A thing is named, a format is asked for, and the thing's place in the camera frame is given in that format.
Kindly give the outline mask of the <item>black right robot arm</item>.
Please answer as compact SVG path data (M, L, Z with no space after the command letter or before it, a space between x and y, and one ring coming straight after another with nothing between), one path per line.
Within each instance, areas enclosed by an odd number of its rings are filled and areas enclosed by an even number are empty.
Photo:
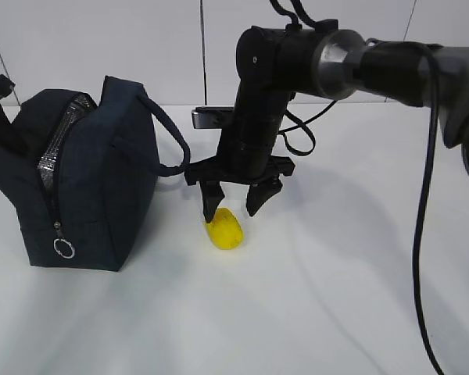
M409 41L365 41L354 30L251 27L238 40L240 83L232 107L192 112L197 129L221 132L214 156L185 172L202 191L211 221L224 199L223 182L249 187L254 215L295 168L272 153L289 102L297 94L341 101L357 91L412 107L435 107L447 148L462 148L469 175L469 47Z

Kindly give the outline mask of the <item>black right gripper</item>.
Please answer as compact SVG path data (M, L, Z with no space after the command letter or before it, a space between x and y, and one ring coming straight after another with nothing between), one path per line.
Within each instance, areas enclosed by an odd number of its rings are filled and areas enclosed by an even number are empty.
M200 182L203 215L211 223L216 210L225 198L220 182L251 185L246 199L246 210L253 217L273 196L278 194L283 184L272 180L283 175L290 177L295 169L289 157L270 156L265 166L256 163L241 163L231 168L217 155L188 165L184 177L188 186Z

